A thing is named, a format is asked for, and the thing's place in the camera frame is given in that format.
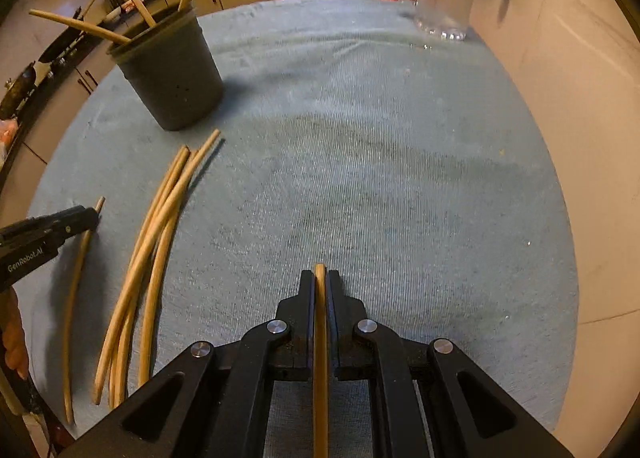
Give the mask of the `person's left hand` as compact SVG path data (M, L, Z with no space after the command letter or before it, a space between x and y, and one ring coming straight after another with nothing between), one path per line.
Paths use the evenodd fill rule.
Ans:
M17 295L13 288L0 294L1 342L4 363L23 380L28 378L28 353Z

